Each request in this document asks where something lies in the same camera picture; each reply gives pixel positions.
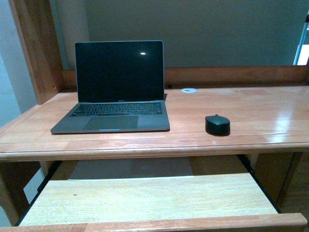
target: drawer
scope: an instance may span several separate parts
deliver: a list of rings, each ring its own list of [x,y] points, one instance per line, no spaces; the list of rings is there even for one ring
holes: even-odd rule
[[[169,172],[162,177],[160,171],[157,174],[145,171],[149,176],[134,178],[133,173],[145,167],[152,169],[158,160],[134,159],[131,168],[127,168],[128,178],[79,180],[68,180],[77,162],[64,161],[19,228],[61,224],[65,230],[65,224],[85,226],[86,223],[85,231],[96,231],[96,226],[104,231],[113,228],[216,231],[247,227],[303,231],[307,223],[304,217],[278,214],[237,156],[187,158],[192,175],[184,170],[185,176],[179,174],[185,168],[177,166],[177,159],[168,160],[177,176]],[[119,168],[125,169],[117,165],[114,172],[119,172],[116,171]],[[98,172],[90,166],[84,173],[90,170]]]

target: laptop keyboard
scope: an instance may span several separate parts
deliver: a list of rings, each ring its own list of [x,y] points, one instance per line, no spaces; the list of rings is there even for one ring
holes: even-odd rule
[[[161,115],[161,103],[85,104],[80,105],[71,117]]]

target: white grommet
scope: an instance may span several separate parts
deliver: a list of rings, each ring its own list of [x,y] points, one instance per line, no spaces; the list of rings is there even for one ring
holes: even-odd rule
[[[197,89],[196,88],[183,88],[182,92],[184,92],[184,93],[195,93],[195,92],[197,92]]]

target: laptop trackpad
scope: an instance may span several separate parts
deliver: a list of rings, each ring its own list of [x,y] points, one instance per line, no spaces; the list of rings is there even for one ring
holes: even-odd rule
[[[138,116],[98,116],[92,117],[84,130],[135,129],[138,121]]]

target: desk surface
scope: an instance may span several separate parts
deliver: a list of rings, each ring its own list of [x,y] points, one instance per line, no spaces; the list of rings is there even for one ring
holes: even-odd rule
[[[166,90],[168,132],[52,135],[77,103],[59,93],[0,129],[0,160],[82,160],[304,151],[309,147],[309,87]],[[205,116],[231,121],[231,134],[205,132]]]

